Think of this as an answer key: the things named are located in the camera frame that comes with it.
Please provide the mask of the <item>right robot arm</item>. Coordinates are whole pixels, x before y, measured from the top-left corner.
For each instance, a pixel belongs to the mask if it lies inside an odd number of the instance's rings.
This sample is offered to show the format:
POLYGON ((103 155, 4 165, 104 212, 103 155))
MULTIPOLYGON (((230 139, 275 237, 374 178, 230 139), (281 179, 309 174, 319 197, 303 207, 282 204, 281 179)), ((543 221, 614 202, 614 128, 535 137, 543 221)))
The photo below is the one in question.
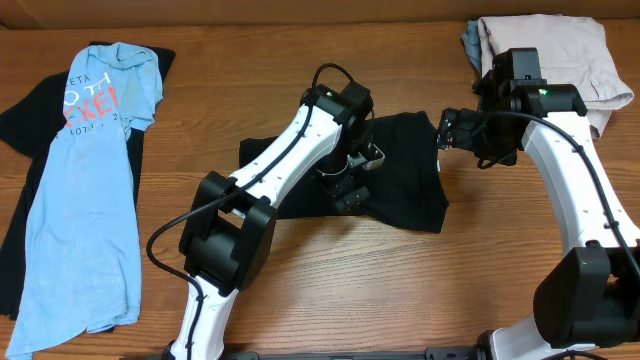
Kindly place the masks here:
POLYGON ((534 48, 511 48, 474 85, 477 109, 442 112, 436 145, 464 149, 487 169, 525 152, 561 232, 560 262, 519 322, 480 335, 469 359, 593 358, 639 339, 639 228, 618 200, 592 142, 575 86, 550 84, 534 48))

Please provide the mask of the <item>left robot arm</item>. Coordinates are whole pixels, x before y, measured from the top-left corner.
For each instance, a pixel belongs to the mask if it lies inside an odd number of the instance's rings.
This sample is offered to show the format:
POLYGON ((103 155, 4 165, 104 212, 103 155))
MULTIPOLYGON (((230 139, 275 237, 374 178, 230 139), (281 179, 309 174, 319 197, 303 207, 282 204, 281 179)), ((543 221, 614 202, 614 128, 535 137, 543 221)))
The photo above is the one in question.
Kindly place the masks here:
POLYGON ((210 172, 199 184, 179 242, 189 283, 178 338, 165 359, 218 359, 238 293, 256 278, 270 253, 277 209, 307 175, 339 212, 369 196, 355 173, 384 160, 370 141, 373 115, 369 89, 351 81, 340 92, 308 89, 285 129, 264 151, 225 177, 210 172))

